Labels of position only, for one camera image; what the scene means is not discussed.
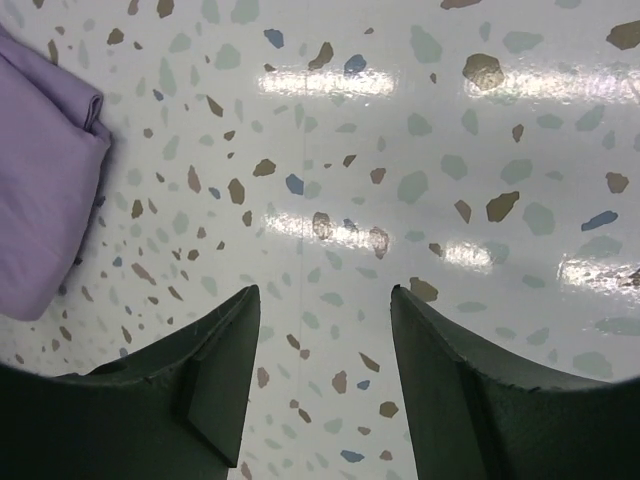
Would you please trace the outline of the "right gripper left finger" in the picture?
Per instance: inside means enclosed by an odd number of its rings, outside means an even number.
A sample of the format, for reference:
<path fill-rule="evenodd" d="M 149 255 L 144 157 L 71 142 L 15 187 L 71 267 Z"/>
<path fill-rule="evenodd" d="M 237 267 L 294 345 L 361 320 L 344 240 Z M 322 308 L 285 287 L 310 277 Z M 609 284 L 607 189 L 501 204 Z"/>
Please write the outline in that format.
<path fill-rule="evenodd" d="M 1 369 L 5 479 L 224 479 L 239 462 L 260 328 L 246 287 L 88 374 Z"/>

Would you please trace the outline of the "purple t-shirt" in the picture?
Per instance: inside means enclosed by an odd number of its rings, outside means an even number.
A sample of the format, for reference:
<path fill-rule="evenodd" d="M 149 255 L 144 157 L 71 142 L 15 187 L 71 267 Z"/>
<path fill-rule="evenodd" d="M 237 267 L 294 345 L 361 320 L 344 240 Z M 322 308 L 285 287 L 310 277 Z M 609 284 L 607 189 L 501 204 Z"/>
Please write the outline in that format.
<path fill-rule="evenodd" d="M 1 32 L 1 313 L 39 319 L 88 228 L 111 134 L 102 93 Z"/>

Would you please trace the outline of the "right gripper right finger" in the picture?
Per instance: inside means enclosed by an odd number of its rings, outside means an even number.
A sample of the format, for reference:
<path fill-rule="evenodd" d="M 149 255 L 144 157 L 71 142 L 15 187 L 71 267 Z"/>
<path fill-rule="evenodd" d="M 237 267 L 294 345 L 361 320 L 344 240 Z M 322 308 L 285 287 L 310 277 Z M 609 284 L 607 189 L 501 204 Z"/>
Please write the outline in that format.
<path fill-rule="evenodd" d="M 402 286 L 391 326 L 421 479 L 635 479 L 639 382 L 518 356 Z"/>

